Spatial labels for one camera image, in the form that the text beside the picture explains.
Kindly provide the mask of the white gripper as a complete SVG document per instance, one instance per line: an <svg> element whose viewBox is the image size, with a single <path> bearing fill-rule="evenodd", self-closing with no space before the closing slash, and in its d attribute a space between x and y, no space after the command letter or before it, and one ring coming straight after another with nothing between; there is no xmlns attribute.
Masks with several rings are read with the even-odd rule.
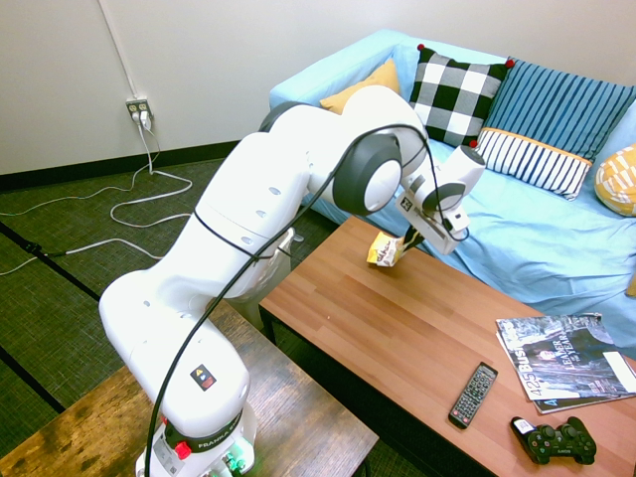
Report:
<svg viewBox="0 0 636 477"><path fill-rule="evenodd" d="M461 205L447 211L425 213L413 194L403 191L397 197L397 209L406 218L409 227L403 238L403 251L426 241L439 253L448 255L469 236L470 220Z"/></svg>

